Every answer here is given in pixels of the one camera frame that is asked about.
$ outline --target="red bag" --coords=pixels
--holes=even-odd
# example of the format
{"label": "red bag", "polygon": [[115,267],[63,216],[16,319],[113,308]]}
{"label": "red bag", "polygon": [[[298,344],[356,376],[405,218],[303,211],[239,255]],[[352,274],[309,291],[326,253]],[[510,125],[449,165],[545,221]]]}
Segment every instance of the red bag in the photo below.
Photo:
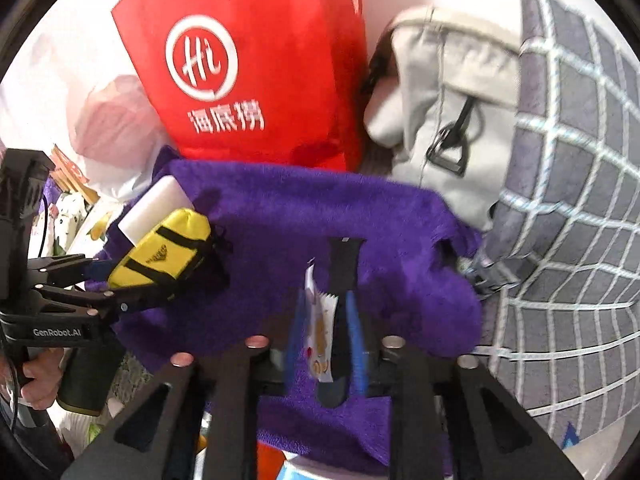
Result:
{"label": "red bag", "polygon": [[361,0],[121,0],[120,36],[189,158],[355,170]]}

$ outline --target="yellow pouch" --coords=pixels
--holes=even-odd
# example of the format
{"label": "yellow pouch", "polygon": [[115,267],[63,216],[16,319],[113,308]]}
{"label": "yellow pouch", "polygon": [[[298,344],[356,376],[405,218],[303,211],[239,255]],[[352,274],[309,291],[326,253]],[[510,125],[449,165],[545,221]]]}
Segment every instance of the yellow pouch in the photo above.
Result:
{"label": "yellow pouch", "polygon": [[212,248],[209,219],[187,208],[176,209],[129,251],[111,272],[111,288],[172,286],[200,264]]}

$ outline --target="gray plaid cushion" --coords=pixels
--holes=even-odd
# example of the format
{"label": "gray plaid cushion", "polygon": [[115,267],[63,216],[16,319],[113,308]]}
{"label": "gray plaid cushion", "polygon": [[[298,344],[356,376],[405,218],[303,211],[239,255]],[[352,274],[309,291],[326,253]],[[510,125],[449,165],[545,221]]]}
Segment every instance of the gray plaid cushion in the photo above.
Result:
{"label": "gray plaid cushion", "polygon": [[485,302],[490,370],[562,445],[640,401],[638,74],[588,18],[522,0],[522,87],[486,255],[521,280]]}

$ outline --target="white cylindrical object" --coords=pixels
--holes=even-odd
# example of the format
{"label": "white cylindrical object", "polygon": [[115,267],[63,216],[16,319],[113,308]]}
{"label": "white cylindrical object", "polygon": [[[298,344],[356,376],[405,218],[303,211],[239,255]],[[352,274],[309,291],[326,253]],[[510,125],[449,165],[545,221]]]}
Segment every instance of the white cylindrical object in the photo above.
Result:
{"label": "white cylindrical object", "polygon": [[175,177],[166,175],[120,220],[120,230],[136,245],[170,213],[183,207],[193,209],[193,204]]}

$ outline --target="metal screw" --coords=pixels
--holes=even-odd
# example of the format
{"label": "metal screw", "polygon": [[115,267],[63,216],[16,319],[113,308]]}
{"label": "metal screw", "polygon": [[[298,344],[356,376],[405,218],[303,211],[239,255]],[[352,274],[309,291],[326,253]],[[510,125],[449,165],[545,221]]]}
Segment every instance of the metal screw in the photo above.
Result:
{"label": "metal screw", "polygon": [[269,344],[269,338],[263,335],[252,335],[244,340],[248,348],[265,348]]}
{"label": "metal screw", "polygon": [[465,370],[478,368],[478,359],[473,355],[461,355],[457,360],[458,366]]}
{"label": "metal screw", "polygon": [[388,335],[382,338],[382,346],[389,349],[402,348],[406,341],[399,335]]}
{"label": "metal screw", "polygon": [[189,366],[193,363],[193,356],[187,352],[178,352],[171,356],[171,364],[180,368]]}

